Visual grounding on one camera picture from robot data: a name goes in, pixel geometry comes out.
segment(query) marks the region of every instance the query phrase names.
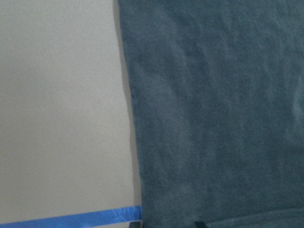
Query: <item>dark green fabric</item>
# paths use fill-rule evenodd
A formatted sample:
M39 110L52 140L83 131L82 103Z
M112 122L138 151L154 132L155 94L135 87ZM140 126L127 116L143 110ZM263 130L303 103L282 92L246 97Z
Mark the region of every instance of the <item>dark green fabric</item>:
M304 228L304 1L119 0L145 228Z

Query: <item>cloth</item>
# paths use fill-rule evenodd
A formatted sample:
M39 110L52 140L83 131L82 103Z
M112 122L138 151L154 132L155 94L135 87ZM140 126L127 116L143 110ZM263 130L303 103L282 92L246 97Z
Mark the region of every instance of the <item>cloth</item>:
M119 0L145 228L304 227L304 1Z

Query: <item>dark gray cloth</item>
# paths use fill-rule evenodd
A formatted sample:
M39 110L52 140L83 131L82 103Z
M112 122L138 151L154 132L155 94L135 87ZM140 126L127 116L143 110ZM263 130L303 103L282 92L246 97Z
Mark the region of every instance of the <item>dark gray cloth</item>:
M145 228L304 228L304 1L119 0Z

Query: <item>tape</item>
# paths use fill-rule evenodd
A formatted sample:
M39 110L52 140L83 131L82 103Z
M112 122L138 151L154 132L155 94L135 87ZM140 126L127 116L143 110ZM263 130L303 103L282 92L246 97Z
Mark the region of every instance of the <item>tape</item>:
M84 214L66 215L0 224L0 228L90 228L142 219L142 207L125 207Z

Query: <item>beige surface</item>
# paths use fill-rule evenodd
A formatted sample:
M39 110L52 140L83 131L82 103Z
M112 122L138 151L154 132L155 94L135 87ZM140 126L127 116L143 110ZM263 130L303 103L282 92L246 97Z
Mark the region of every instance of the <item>beige surface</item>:
M0 223L140 204L117 12L0 1Z

